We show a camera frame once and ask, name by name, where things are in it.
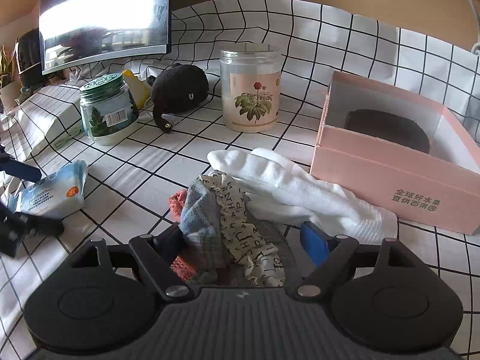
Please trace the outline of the letter print fabric bundle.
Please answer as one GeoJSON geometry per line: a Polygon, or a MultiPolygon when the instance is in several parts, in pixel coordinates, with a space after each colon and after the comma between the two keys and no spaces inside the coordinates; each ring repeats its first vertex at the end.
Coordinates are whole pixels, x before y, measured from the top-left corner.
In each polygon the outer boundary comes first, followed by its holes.
{"type": "Polygon", "coordinates": [[[200,175],[169,199],[186,243],[172,269],[191,284],[281,287],[287,281],[276,228],[247,212],[238,182],[223,172],[200,175]]]}

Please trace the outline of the white glove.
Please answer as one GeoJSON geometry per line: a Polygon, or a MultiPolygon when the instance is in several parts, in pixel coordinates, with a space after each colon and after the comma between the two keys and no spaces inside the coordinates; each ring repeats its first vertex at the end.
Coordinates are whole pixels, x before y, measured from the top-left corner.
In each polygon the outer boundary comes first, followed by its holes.
{"type": "Polygon", "coordinates": [[[318,180],[272,150],[214,150],[208,162],[238,182],[256,219],[290,226],[309,221],[330,236],[348,235],[368,245],[397,236],[398,219],[393,212],[359,199],[338,184],[318,180]]]}

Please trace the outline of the yellow round plush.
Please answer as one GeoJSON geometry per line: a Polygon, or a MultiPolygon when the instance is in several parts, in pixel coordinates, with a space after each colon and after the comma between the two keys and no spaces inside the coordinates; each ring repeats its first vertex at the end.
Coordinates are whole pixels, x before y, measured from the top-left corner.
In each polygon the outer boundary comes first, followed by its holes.
{"type": "Polygon", "coordinates": [[[142,109],[151,97],[150,86],[135,76],[130,70],[123,70],[122,76],[128,85],[138,109],[142,109]]]}

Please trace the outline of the black plush toy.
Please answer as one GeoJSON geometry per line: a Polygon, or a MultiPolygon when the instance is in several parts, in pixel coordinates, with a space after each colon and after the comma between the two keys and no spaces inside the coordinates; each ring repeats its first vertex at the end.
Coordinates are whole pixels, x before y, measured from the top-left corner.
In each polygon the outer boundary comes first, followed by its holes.
{"type": "Polygon", "coordinates": [[[195,108],[203,102],[209,91],[208,77],[195,65],[174,63],[157,77],[149,76],[153,119],[163,133],[170,133],[173,124],[164,114],[178,114],[195,108]]]}

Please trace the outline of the wet wipes packet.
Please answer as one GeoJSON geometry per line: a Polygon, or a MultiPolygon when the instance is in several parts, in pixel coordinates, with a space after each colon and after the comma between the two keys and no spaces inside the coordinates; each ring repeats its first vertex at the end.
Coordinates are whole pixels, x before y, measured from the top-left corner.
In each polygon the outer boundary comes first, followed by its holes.
{"type": "Polygon", "coordinates": [[[63,219],[84,206],[87,174],[88,166],[84,160],[68,163],[58,172],[42,178],[16,195],[10,195],[7,207],[13,212],[63,219]]]}

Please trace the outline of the white grid tablecloth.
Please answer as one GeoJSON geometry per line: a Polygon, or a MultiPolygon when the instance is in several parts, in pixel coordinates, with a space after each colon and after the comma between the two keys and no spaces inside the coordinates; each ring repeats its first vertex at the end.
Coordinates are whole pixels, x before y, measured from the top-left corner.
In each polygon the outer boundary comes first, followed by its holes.
{"type": "Polygon", "coordinates": [[[314,2],[213,0],[175,10],[172,41],[168,55],[71,69],[69,81],[41,88],[1,119],[1,144],[19,161],[45,174],[75,160],[89,168],[85,206],[65,219],[64,233],[27,239],[14,258],[1,257],[3,359],[24,359],[34,350],[24,303],[66,256],[93,237],[120,244],[161,233],[173,222],[169,197],[209,171],[209,152],[264,147],[309,169],[336,71],[431,98],[479,136],[479,57],[422,33],[314,2]],[[279,118],[265,133],[236,133],[222,117],[219,53],[240,41],[274,44],[282,53],[279,118]],[[79,88],[86,80],[126,69],[147,77],[176,62],[201,67],[210,92],[193,110],[170,117],[171,133],[156,127],[151,106],[120,143],[101,146],[82,132],[79,88]]]}

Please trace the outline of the green lid glass jar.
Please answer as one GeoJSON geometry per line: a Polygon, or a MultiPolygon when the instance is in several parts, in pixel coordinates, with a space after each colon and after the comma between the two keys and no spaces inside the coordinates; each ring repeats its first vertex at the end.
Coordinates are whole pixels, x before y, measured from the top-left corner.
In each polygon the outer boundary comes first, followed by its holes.
{"type": "Polygon", "coordinates": [[[113,146],[133,132],[139,110],[121,73],[107,74],[80,87],[80,113],[86,135],[113,146]]]}

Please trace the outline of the pink cardboard box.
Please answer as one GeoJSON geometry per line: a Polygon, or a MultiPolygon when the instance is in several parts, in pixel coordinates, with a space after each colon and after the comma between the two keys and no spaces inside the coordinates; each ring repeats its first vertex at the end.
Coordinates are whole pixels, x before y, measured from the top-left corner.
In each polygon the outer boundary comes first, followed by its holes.
{"type": "Polygon", "coordinates": [[[402,88],[335,72],[310,172],[400,218],[465,235],[479,229],[479,145],[444,105],[402,88]],[[416,122],[430,152],[346,130],[347,114],[359,109],[416,122]]]}

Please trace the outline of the black monitor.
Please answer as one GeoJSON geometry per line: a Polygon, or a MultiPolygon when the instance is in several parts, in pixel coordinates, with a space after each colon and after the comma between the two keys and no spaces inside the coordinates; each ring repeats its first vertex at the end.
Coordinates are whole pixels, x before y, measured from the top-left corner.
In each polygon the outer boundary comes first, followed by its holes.
{"type": "Polygon", "coordinates": [[[171,50],[170,0],[40,0],[42,72],[171,50]]]}

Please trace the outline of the floral label clear jar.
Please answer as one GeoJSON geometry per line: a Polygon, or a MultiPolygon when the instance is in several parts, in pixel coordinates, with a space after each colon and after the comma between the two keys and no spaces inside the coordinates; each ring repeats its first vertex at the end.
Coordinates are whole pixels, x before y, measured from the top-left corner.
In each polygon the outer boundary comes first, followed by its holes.
{"type": "Polygon", "coordinates": [[[278,120],[281,51],[265,43],[237,43],[220,51],[225,125],[240,133],[261,133],[278,120]]]}

